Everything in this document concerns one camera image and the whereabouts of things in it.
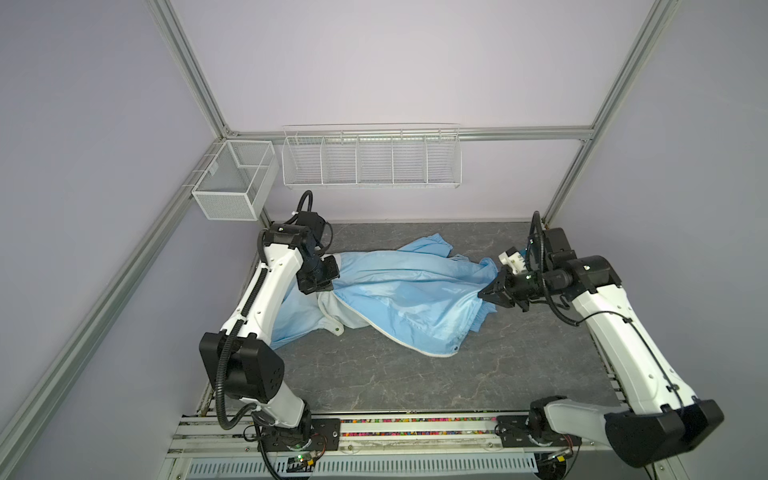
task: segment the gray table surface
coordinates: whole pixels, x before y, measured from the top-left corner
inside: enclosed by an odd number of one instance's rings
[[[393,250],[440,233],[472,261],[523,247],[526,223],[338,224],[330,253]],[[586,326],[558,321],[544,305],[498,308],[449,358],[422,355],[373,329],[317,330],[277,350],[285,381],[313,412],[527,410],[565,395],[618,405]]]

